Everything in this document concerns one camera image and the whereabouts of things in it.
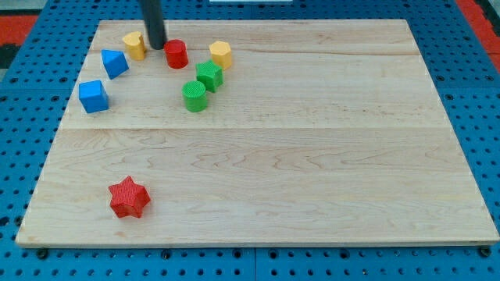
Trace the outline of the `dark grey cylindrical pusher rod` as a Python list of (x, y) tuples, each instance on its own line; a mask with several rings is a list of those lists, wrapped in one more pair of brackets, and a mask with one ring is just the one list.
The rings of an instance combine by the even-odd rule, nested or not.
[(139, 0), (150, 46), (155, 50), (163, 49), (167, 41), (163, 11), (160, 0)]

